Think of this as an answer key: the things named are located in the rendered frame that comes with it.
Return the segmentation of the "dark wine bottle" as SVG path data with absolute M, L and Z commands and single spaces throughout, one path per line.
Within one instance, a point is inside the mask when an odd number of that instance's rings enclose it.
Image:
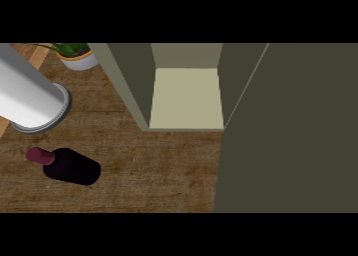
M 44 173 L 51 179 L 87 186 L 100 179 L 100 163 L 70 148 L 48 151 L 33 147 L 26 153 L 26 158 L 44 166 Z

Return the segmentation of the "olive green cabinet door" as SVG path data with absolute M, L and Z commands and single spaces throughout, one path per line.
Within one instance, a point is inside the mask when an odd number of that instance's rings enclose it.
M 358 44 L 273 44 L 221 145 L 218 212 L 358 212 Z

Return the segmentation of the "potted green plant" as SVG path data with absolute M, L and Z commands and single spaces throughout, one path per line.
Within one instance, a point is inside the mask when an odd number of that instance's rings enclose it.
M 33 43 L 33 46 L 54 51 L 63 64 L 75 71 L 90 70 L 98 65 L 94 51 L 87 43 Z

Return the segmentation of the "white paper towel roll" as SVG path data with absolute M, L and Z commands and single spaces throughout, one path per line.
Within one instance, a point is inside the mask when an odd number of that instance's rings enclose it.
M 72 94 L 53 83 L 8 43 L 0 43 L 0 117 L 26 134 L 41 134 L 64 120 Z

